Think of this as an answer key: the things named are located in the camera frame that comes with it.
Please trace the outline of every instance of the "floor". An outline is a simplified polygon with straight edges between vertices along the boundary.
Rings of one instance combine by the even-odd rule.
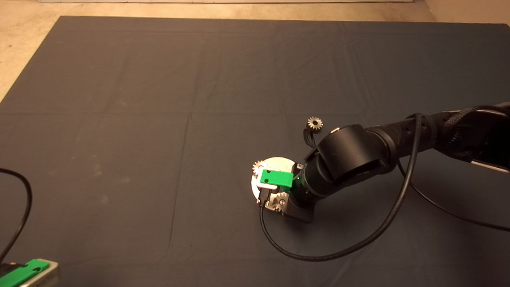
[[[415,0],[411,3],[328,4],[47,4],[37,0],[0,0],[0,101],[61,15],[436,22],[438,19],[427,5],[428,1],[433,2]],[[449,21],[452,18],[448,12],[455,11],[455,6],[444,13],[440,5],[433,4],[434,9],[442,17],[446,15],[439,21]]]

